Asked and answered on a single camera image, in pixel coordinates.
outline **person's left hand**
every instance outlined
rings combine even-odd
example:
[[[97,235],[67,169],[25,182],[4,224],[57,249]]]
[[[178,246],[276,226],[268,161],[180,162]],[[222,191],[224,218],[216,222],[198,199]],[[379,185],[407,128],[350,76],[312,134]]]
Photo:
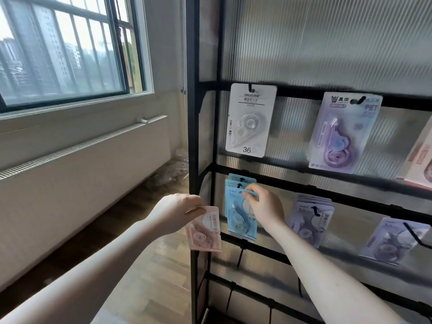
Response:
[[[159,200],[144,221],[152,225],[159,236],[174,233],[206,212],[200,206],[204,206],[200,196],[171,194]]]

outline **person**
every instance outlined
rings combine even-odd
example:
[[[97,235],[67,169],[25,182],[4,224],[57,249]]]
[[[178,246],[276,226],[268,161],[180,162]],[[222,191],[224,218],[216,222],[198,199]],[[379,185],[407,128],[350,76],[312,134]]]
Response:
[[[245,193],[257,220],[282,246],[328,324],[401,324],[403,319],[357,280],[302,240],[284,221],[279,198],[258,184]],[[199,196],[163,197],[144,220],[19,305],[0,324],[90,323],[129,267],[155,239],[174,233],[205,211]]]

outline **window sill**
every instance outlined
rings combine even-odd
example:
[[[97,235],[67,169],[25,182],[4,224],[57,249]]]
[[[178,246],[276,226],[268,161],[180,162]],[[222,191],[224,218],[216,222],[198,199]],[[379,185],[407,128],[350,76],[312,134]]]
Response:
[[[0,134],[62,119],[103,112],[116,107],[125,107],[137,103],[141,98],[150,95],[154,95],[154,92],[140,92],[3,113],[0,114]]]

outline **stack of blue packages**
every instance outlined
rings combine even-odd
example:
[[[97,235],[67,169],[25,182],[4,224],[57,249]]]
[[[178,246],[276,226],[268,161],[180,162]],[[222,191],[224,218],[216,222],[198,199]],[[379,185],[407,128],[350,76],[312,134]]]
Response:
[[[254,178],[236,174],[229,174],[229,179],[225,180],[225,216],[228,219],[228,231],[254,241],[257,240],[257,220],[243,192],[258,199],[255,192],[245,190],[246,186],[256,181]]]

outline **window frame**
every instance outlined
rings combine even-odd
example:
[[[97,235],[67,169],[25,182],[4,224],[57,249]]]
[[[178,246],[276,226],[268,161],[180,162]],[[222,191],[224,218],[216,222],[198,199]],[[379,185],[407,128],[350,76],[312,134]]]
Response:
[[[115,0],[104,0],[105,7],[107,10],[106,15],[93,12],[91,10],[82,9],[72,4],[62,3],[57,0],[19,0],[19,1],[27,2],[31,5],[39,5],[42,7],[46,7],[48,9],[52,9],[53,11],[57,10],[57,11],[65,12],[69,15],[76,15],[83,18],[89,18],[88,15],[91,14],[94,17],[95,21],[101,23],[107,23],[110,28],[111,41],[112,41],[112,45],[116,57],[116,63],[118,66],[117,70],[120,73],[119,81],[122,90],[116,92],[83,95],[78,97],[57,98],[57,99],[37,101],[32,103],[30,102],[21,103],[12,106],[7,106],[0,92],[0,116],[14,113],[19,110],[27,110],[27,109],[35,109],[35,108],[46,109],[46,107],[61,106],[61,105],[64,105],[66,108],[70,108],[71,106],[80,106],[81,103],[85,101],[91,101],[91,100],[98,101],[100,99],[109,100],[110,98],[113,97],[116,98],[119,96],[129,96],[129,95],[136,95],[136,94],[141,95],[141,94],[148,94],[153,92],[153,80],[152,80],[151,69],[150,69],[150,58],[149,58],[149,51],[148,51],[148,44],[147,44],[146,20],[144,14],[143,0],[125,0],[126,11],[130,22],[122,21],[117,18]],[[143,10],[142,16],[138,16],[137,7],[136,7],[137,3],[138,6],[142,7]],[[141,85],[143,88],[142,92],[131,93],[129,88],[129,79],[127,77],[126,62],[125,62],[126,55],[123,54],[121,33],[120,33],[121,30],[123,30],[123,32],[126,32],[126,29],[129,29],[135,35],[138,67],[140,73],[140,77],[138,77],[137,79],[141,80]],[[125,35],[125,48],[126,47],[128,48],[127,38]]]

